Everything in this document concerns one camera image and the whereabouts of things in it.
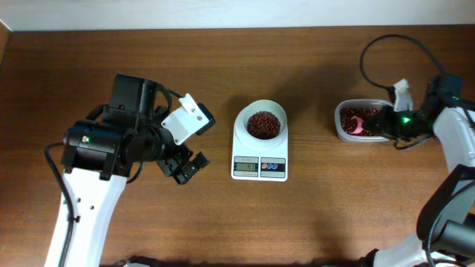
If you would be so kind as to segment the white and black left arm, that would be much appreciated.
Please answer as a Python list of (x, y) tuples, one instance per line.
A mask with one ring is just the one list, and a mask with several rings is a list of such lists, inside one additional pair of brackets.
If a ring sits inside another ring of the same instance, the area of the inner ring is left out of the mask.
[(67, 129), (61, 163), (54, 164), (48, 145), (45, 158), (59, 184), (61, 204), (45, 261), (46, 266), (98, 266), (115, 206), (128, 183), (154, 162), (166, 177), (186, 184), (209, 164), (185, 144), (215, 124), (211, 112), (190, 94), (176, 92), (135, 76), (116, 75), (109, 103), (93, 109)]

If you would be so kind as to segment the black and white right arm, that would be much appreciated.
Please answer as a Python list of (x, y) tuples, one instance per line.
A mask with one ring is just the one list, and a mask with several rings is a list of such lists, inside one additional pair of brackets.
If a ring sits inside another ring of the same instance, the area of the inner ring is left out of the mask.
[(394, 104), (362, 123), (363, 129), (403, 150), (435, 138), (442, 145), (448, 177), (419, 214), (416, 232), (400, 243), (374, 249), (363, 266), (468, 266), (474, 262), (474, 104), (460, 96), (461, 79), (433, 77), (417, 111), (403, 103), (405, 89), (393, 87)]

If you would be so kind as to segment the pink measuring scoop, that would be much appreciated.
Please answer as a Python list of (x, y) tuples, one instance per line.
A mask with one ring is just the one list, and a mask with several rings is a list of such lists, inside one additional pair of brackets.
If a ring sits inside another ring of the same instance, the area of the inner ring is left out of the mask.
[(358, 116), (353, 116), (351, 120), (356, 122), (356, 128), (351, 132), (352, 135), (359, 135), (364, 131), (363, 122), (364, 120)]

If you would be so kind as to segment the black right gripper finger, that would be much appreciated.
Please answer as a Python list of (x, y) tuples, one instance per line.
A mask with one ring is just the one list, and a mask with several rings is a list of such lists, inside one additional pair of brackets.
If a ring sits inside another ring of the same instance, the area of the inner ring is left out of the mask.
[(364, 120), (362, 126), (368, 132), (371, 132), (374, 136), (383, 135), (384, 122), (380, 118), (368, 118)]
[(383, 105), (378, 112), (369, 116), (365, 122), (388, 122), (393, 115), (393, 106)]

